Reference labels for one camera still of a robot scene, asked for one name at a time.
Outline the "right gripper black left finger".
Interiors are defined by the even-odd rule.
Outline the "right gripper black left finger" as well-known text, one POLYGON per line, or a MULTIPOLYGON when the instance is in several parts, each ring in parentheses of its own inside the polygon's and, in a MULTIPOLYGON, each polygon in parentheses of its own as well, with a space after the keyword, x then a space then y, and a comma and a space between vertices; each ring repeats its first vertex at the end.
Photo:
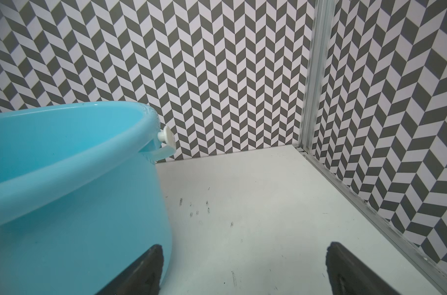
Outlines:
POLYGON ((97 295, 157 295, 164 265, 161 245, 151 246, 97 295))

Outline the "aluminium corner post right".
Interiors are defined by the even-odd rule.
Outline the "aluminium corner post right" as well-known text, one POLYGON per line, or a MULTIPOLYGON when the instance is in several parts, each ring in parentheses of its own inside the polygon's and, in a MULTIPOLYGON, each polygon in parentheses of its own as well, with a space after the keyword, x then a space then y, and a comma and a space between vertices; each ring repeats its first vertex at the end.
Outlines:
POLYGON ((299 146, 307 154, 312 152, 314 128, 323 87, 330 31, 336 3, 334 0, 321 0, 315 3, 315 18, 308 59, 307 85, 303 97, 304 105, 298 137, 299 146))

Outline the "turquoise plastic bucket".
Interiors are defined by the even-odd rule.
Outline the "turquoise plastic bucket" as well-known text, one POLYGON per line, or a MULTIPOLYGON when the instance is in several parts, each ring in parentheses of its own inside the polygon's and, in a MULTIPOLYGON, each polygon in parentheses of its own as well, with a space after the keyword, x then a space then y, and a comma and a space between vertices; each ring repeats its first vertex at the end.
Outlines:
POLYGON ((96 295, 172 234, 157 112, 136 102, 0 113, 0 295, 96 295))

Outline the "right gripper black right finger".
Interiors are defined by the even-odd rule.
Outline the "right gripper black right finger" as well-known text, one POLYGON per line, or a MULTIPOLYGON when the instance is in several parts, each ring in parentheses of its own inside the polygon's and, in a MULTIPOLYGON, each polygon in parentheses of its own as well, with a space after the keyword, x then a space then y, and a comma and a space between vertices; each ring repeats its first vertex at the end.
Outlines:
POLYGON ((326 267, 334 295, 399 295, 339 242, 328 247, 326 267))

